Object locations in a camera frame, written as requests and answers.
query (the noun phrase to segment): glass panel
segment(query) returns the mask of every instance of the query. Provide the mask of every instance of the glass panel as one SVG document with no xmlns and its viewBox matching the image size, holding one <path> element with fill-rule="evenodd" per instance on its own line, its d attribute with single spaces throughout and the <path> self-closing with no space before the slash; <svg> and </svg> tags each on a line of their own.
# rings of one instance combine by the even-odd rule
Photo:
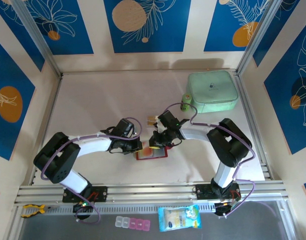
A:
<svg viewBox="0 0 306 240">
<path fill-rule="evenodd" d="M 103 214 L 98 226 L 77 224 L 72 215 L 37 215 L 24 221 L 21 240 L 48 239 L 133 239 L 133 240 L 285 240 L 288 239 L 280 211 L 281 201 L 249 201 L 227 219 L 213 213 L 201 213 L 202 229 L 186 228 L 159 232 L 158 215 L 154 214 Z M 115 227 L 117 216 L 150 220 L 150 231 Z"/>
</svg>

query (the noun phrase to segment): mint green pouch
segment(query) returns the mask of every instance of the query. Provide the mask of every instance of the mint green pouch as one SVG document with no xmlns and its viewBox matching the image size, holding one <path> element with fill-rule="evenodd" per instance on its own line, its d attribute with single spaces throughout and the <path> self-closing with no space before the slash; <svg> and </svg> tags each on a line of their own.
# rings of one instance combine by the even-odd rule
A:
<svg viewBox="0 0 306 240">
<path fill-rule="evenodd" d="M 225 70 L 196 72 L 188 76 L 187 92 L 198 113 L 231 110 L 238 100 L 234 81 Z"/>
</svg>

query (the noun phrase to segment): metal frame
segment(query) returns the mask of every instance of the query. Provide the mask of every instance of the metal frame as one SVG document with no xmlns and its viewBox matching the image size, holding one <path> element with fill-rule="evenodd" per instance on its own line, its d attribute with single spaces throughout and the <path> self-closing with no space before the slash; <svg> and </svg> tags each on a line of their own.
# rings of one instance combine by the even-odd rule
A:
<svg viewBox="0 0 306 240">
<path fill-rule="evenodd" d="M 233 70 L 233 75 L 235 78 L 236 86 L 240 94 L 243 108 L 246 113 L 247 121 L 251 129 L 251 134 L 254 139 L 255 148 L 259 154 L 260 160 L 262 162 L 262 169 L 266 179 L 272 179 L 269 168 L 267 166 L 267 156 L 264 146 L 262 145 L 260 133 L 256 127 L 256 121 L 253 118 L 253 113 L 251 106 L 248 102 L 248 96 L 245 92 L 244 84 L 241 79 L 241 74 L 245 70 L 249 60 L 252 58 L 259 42 L 261 41 L 263 35 L 265 34 L 270 22 L 275 16 L 278 7 L 283 0 L 273 0 L 270 2 L 267 11 L 264 13 L 259 27 L 256 29 L 254 37 L 251 39 L 245 53 L 237 67 L 237 70 Z M 61 76 L 61 72 L 51 54 L 49 47 L 47 46 L 45 39 L 38 30 L 33 18 L 30 16 L 27 8 L 21 0 L 11 0 L 12 6 L 15 12 L 18 14 L 19 19 L 22 21 L 23 25 L 27 29 L 34 43 L 42 53 L 43 57 L 50 64 L 53 71 Z M 54 105 L 60 89 L 59 81 L 52 107 L 48 116 L 48 120 L 43 131 L 43 140 L 45 140 L 46 131 L 53 113 Z M 33 184 L 33 179 L 35 177 L 36 168 L 33 169 L 30 178 L 30 184 Z M 97 203 L 96 206 L 100 207 L 104 212 L 106 210 L 111 212 L 116 212 L 119 206 L 129 206 L 129 205 L 139 205 L 139 206 L 160 206 L 165 204 L 172 205 L 184 205 L 187 203 L 198 203 L 200 205 L 218 202 L 217 201 L 207 201 L 207 200 L 197 200 L 196 195 L 192 192 L 192 188 L 195 184 L 207 183 L 207 182 L 190 182 L 190 183 L 174 183 L 174 184 L 117 184 L 117 185 L 106 185 L 108 186 L 108 196 L 106 203 Z M 242 196 L 246 196 L 252 188 L 249 183 L 241 182 L 240 189 Z M 20 234 L 23 219 L 20 214 L 23 212 L 22 206 L 28 203 L 36 204 L 52 204 L 60 205 L 60 209 L 71 209 L 72 204 L 62 203 L 63 188 L 60 185 L 29 185 L 20 186 L 15 205 L 12 210 L 12 217 L 8 226 L 8 230 L 5 232 L 4 239 L 17 239 Z M 257 181 L 254 193 L 249 197 L 249 201 L 278 201 L 280 206 L 281 215 L 283 217 L 283 222 L 285 227 L 288 228 L 288 237 L 290 239 L 301 239 L 298 235 L 298 231 L 293 227 L 294 220 L 292 219 L 292 213 L 288 205 L 288 194 L 281 180 L 276 181 Z M 63 210 L 59 212 L 50 212 L 47 214 L 68 214 L 70 212 Z"/>
<path fill-rule="evenodd" d="M 22 0 L 10 0 L 12 7 L 17 14 L 18 18 L 21 20 L 26 31 L 32 38 L 33 42 L 37 46 L 38 50 L 42 54 L 43 58 L 49 63 L 53 72 L 60 77 L 61 72 L 53 58 L 53 54 L 46 44 L 45 39 L 42 36 L 42 33 L 38 30 L 36 23 L 34 22 L 33 17 L 29 13 L 27 7 L 25 6 Z"/>
<path fill-rule="evenodd" d="M 244 52 L 244 55 L 237 66 L 237 75 L 240 76 L 244 70 L 250 59 L 252 59 L 253 54 L 258 47 L 260 41 L 262 40 L 267 28 L 272 22 L 278 8 L 280 7 L 283 0 L 271 0 L 267 10 L 264 12 L 263 17 L 259 22 L 259 27 L 256 28 L 253 37 L 250 39 L 248 46 Z"/>
<path fill-rule="evenodd" d="M 193 193 L 196 184 L 208 184 L 208 182 L 189 182 L 173 184 L 109 184 L 107 185 L 107 201 L 96 203 L 96 207 L 102 214 L 144 214 L 156 213 L 158 207 L 187 206 L 197 204 L 201 212 L 213 212 L 213 203 L 218 200 L 197 200 Z M 241 195 L 246 196 L 252 188 L 252 184 L 239 182 Z M 63 203 L 63 188 L 59 185 L 21 186 L 14 206 L 12 223 L 9 232 L 4 239 L 18 239 L 24 213 L 23 205 L 51 204 L 59 205 L 59 208 L 50 210 L 45 215 L 70 215 L 73 203 Z M 293 225 L 292 215 L 288 207 L 288 195 L 281 180 L 257 181 L 254 193 L 248 201 L 277 201 L 282 216 L 283 224 L 287 230 L 289 239 L 300 239 Z"/>
</svg>

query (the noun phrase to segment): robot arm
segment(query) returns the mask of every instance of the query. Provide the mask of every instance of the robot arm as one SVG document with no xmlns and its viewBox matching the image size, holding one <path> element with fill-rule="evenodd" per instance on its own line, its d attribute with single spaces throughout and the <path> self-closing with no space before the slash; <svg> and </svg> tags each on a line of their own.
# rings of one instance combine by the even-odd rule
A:
<svg viewBox="0 0 306 240">
<path fill-rule="evenodd" d="M 65 188 L 70 188 L 76 193 L 83 192 L 86 188 L 91 188 L 91 184 L 80 174 L 72 170 L 75 160 L 93 152 L 110 153 L 113 149 L 122 149 L 124 154 L 133 153 L 142 149 L 142 143 L 139 138 L 133 140 L 116 139 L 114 137 L 126 138 L 131 131 L 134 133 L 134 124 L 123 118 L 117 126 L 109 127 L 101 131 L 101 135 L 112 137 L 98 137 L 91 139 L 80 138 L 79 141 L 71 142 L 58 154 L 45 171 L 45 175 L 53 184 L 61 184 Z M 34 159 L 34 165 L 43 170 L 46 163 L 52 155 L 66 142 L 74 139 L 68 137 L 62 132 L 56 133 Z"/>
<path fill-rule="evenodd" d="M 233 182 L 233 174 L 239 162 L 246 157 L 249 150 L 239 140 L 231 136 L 229 133 L 218 127 L 210 127 L 206 125 L 194 125 L 188 119 L 179 121 L 168 110 L 158 117 L 159 121 L 155 124 L 158 129 L 153 132 L 153 136 L 149 141 L 150 147 L 163 148 L 173 147 L 174 139 L 187 140 L 196 139 L 208 141 L 212 144 L 220 164 L 218 170 L 211 181 L 211 189 L 214 197 L 220 199 L 225 198 L 225 193 Z M 228 118 L 219 123 L 219 126 L 233 132 L 246 144 L 252 147 L 249 139 L 242 131 Z"/>
</svg>

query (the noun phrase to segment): yellow object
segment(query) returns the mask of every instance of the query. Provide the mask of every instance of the yellow object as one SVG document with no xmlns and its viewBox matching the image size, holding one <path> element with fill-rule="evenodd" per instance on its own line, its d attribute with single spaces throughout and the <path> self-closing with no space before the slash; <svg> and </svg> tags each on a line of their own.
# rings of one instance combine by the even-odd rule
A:
<svg viewBox="0 0 306 240">
<path fill-rule="evenodd" d="M 53 41 L 57 41 L 57 40 L 60 39 L 60 35 L 58 34 L 58 32 L 53 31 L 53 30 L 49 31 L 49 32 L 47 33 L 47 35 L 48 35 L 48 37 L 49 37 L 50 39 L 52 39 Z"/>
<path fill-rule="evenodd" d="M 246 47 L 252 38 L 258 22 L 253 21 L 237 29 L 233 36 L 233 44 L 236 47 Z"/>
<path fill-rule="evenodd" d="M 148 116 L 147 117 L 147 126 L 153 127 L 154 124 L 158 121 L 158 116 Z"/>
<path fill-rule="evenodd" d="M 23 110 L 22 96 L 19 91 L 12 86 L 2 87 L 0 101 L 0 116 L 9 123 L 17 122 Z"/>
<path fill-rule="evenodd" d="M 298 109 L 301 106 L 301 98 L 297 95 L 292 96 L 290 104 L 293 109 Z"/>
<path fill-rule="evenodd" d="M 32 216 L 35 216 L 37 214 L 44 214 L 45 213 L 45 208 L 47 208 L 48 210 L 49 209 L 53 209 L 53 208 L 57 208 L 58 206 L 48 206 L 46 207 L 44 204 L 42 205 L 35 205 L 35 204 L 27 204 L 27 205 L 24 205 L 23 208 L 24 209 L 28 209 L 28 208 L 35 208 L 37 209 L 37 211 L 31 213 L 31 214 L 22 214 L 21 217 L 24 218 L 24 219 L 27 219 L 27 218 L 30 218 Z"/>
</svg>

